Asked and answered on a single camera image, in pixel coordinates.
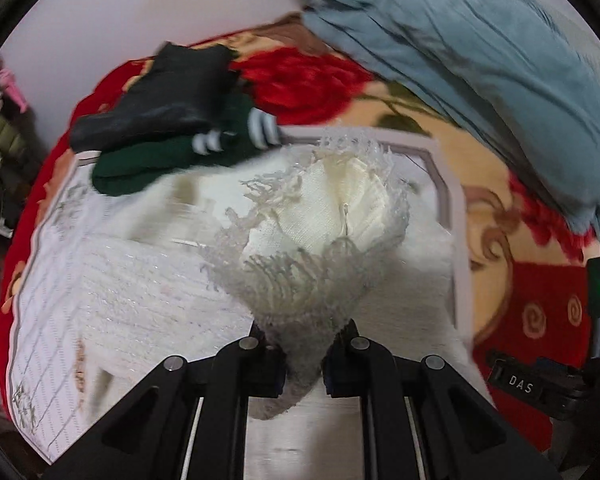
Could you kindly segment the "white fuzzy knit sweater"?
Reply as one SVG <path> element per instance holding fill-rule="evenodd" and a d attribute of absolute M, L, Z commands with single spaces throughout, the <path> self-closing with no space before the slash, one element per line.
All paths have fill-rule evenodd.
<path fill-rule="evenodd" d="M 250 325 L 285 352 L 267 420 L 313 393 L 347 322 L 398 356 L 440 353 L 486 391 L 448 312 L 454 242 L 396 159 L 333 136 L 230 169 L 182 170 L 116 198 L 81 246 L 84 415 L 171 354 L 211 356 Z"/>

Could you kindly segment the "hanging clothes rack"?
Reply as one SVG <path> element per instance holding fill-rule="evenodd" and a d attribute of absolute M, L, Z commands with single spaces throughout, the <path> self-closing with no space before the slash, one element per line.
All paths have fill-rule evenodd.
<path fill-rule="evenodd" d="M 33 113 L 14 73 L 0 58 L 0 179 L 4 205 L 0 235 L 11 238 L 40 162 L 35 154 Z"/>

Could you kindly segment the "red floral bed blanket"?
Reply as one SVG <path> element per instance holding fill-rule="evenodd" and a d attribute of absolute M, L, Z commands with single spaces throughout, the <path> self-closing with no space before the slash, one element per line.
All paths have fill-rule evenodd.
<path fill-rule="evenodd" d="M 291 13 L 273 24 L 245 29 L 191 47 L 225 44 L 238 54 L 252 96 L 283 125 L 376 126 L 436 139 L 466 198 L 467 243 L 474 289 L 475 350 L 481 375 L 486 355 L 501 351 L 524 364 L 536 358 L 579 367 L 588 353 L 591 318 L 585 311 L 585 260 L 600 255 L 594 229 L 573 234 L 468 132 L 442 118 L 403 84 L 372 80 L 369 72 L 327 47 Z M 111 110 L 151 58 L 129 60 L 102 78 L 76 104 L 69 126 L 82 116 Z M 0 395 L 5 413 L 15 294 L 42 222 L 74 154 L 67 132 L 42 162 L 7 251 L 0 291 Z"/>

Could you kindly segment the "green striped knit garment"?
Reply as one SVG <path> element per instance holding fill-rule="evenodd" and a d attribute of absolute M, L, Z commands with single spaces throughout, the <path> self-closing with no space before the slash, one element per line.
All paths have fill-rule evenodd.
<path fill-rule="evenodd" d="M 220 121 L 186 136 L 102 151 L 91 173 L 93 188 L 107 196 L 140 192 L 165 174 L 193 167 L 231 167 L 282 145 L 275 116 L 234 92 Z"/>

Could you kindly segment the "black folded garment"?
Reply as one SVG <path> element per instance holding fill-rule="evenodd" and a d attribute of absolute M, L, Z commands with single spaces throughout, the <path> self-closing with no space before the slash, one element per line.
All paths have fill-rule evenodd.
<path fill-rule="evenodd" d="M 167 42 L 112 110 L 74 123 L 71 148 L 116 150 L 216 125 L 238 79 L 230 69 L 234 58 L 236 52 L 222 44 L 191 49 Z"/>

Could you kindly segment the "blue grey duvet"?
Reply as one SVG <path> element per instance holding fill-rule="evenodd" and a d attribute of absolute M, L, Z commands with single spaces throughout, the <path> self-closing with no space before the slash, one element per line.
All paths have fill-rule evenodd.
<path fill-rule="evenodd" d="M 600 81 L 534 0 L 301 0 L 318 38 L 456 122 L 600 237 Z"/>

